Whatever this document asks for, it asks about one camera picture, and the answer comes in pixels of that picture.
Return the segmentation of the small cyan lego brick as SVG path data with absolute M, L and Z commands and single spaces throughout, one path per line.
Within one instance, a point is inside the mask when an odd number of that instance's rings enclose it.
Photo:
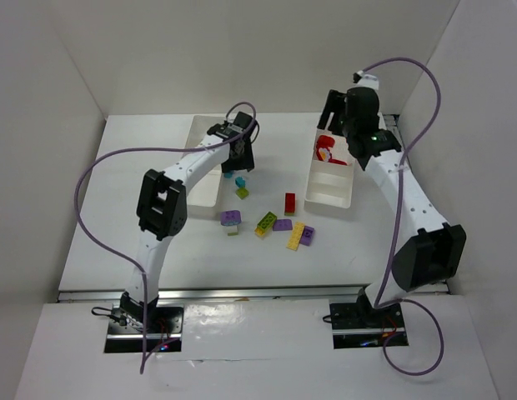
M 235 178 L 235 184 L 238 188 L 245 188 L 246 187 L 246 181 L 243 177 L 236 177 Z

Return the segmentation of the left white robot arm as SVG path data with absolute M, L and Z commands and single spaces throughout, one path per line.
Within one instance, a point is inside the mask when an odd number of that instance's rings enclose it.
M 156 313 L 159 279 L 169 244 L 187 222 L 187 196 L 209 172 L 254 168 L 251 136 L 256 118 L 238 112 L 234 120 L 216 123 L 198 146 L 164 170 L 148 170 L 137 205 L 140 244 L 135 270 L 120 298 L 120 308 L 143 328 L 150 328 Z

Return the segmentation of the small lime green lego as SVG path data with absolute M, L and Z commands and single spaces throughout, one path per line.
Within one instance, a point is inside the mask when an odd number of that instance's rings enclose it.
M 245 187 L 239 187 L 236 191 L 235 191 L 236 195 L 240 198 L 240 199 L 245 199 L 248 195 L 249 195 L 249 191 L 247 188 Z

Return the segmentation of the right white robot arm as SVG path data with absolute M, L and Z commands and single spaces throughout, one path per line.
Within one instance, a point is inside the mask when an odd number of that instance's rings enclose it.
M 370 87 L 330 90 L 317 127 L 345 138 L 350 155 L 395 212 L 384 274 L 359 290 L 353 315 L 367 326 L 385 318 L 414 290 L 455 276 L 466 233 L 432 205 L 406 163 L 398 138 L 379 125 L 379 97 Z

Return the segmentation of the red oval lego piece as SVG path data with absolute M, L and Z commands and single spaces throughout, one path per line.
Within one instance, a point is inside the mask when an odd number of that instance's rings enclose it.
M 317 143 L 315 148 L 315 155 L 319 161 L 329 163 L 332 158 L 330 146 Z

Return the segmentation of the red studded lego brick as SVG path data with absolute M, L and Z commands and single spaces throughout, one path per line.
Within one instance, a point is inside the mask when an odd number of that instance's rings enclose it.
M 335 159 L 335 158 L 330 159 L 329 163 L 341 165 L 341 166 L 352 166 L 351 162 L 345 162 L 343 160 L 339 160 L 339 159 Z

